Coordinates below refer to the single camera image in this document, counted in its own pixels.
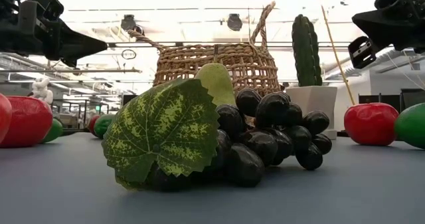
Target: red tomato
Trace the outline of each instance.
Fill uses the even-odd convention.
[[[394,123],[397,117],[397,110],[389,104],[358,104],[346,111],[344,127],[358,144],[387,146],[396,139]]]
[[[96,136],[96,134],[94,133],[94,124],[96,123],[96,120],[100,118],[100,115],[95,115],[92,117],[92,119],[90,120],[90,122],[88,123],[88,129],[89,131]]]
[[[12,105],[12,121],[0,148],[34,146],[47,135],[53,122],[50,106],[39,99],[8,96]]]
[[[12,106],[9,100],[0,94],[0,143],[5,138],[12,120]]]

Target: white figurine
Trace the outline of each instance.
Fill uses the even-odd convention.
[[[35,82],[33,82],[32,97],[45,101],[47,104],[52,104],[53,92],[47,89],[49,83],[49,78],[36,78]]]

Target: basket handle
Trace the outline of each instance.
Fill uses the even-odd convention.
[[[270,14],[270,12],[273,11],[273,8],[275,5],[276,5],[276,2],[273,1],[271,4],[267,5],[261,12],[260,21],[258,22],[257,27],[255,28],[255,30],[252,32],[252,35],[251,35],[251,42],[253,44],[255,43],[258,33],[261,33],[261,37],[263,38],[261,45],[263,47],[267,47],[267,35],[266,35],[266,29],[265,29],[266,19],[267,19],[267,16]]]
[[[168,47],[166,47],[165,45],[160,45],[158,43],[156,43],[155,41],[152,41],[151,39],[147,38],[146,36],[142,35],[141,33],[137,32],[137,31],[128,31],[128,34],[130,35],[131,38],[136,38],[136,41],[143,41],[145,43],[150,44],[152,47],[155,47],[159,50],[159,52],[168,49]]]

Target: wooden stick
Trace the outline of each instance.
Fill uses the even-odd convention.
[[[339,71],[341,71],[341,75],[343,76],[343,80],[344,80],[345,86],[347,87],[347,90],[348,90],[348,95],[350,96],[351,104],[352,105],[356,105],[356,103],[354,101],[354,98],[353,98],[353,94],[351,93],[350,86],[348,85],[347,77],[345,77],[343,67],[341,67],[341,63],[339,62],[339,58],[338,58],[338,55],[337,55],[337,50],[335,48],[335,44],[333,43],[333,39],[332,39],[332,35],[331,35],[331,29],[329,28],[329,23],[327,22],[327,19],[326,19],[325,8],[323,7],[323,4],[321,3],[321,0],[319,0],[319,2],[320,2],[320,6],[321,6],[321,12],[323,13],[323,19],[325,20],[325,24],[326,24],[326,28],[327,28],[327,33],[329,34],[329,39],[331,40],[333,54],[335,54],[335,59],[337,60]]]

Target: cactus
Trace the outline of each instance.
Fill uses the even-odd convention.
[[[292,24],[292,48],[299,86],[321,86],[319,45],[313,23],[298,15]]]

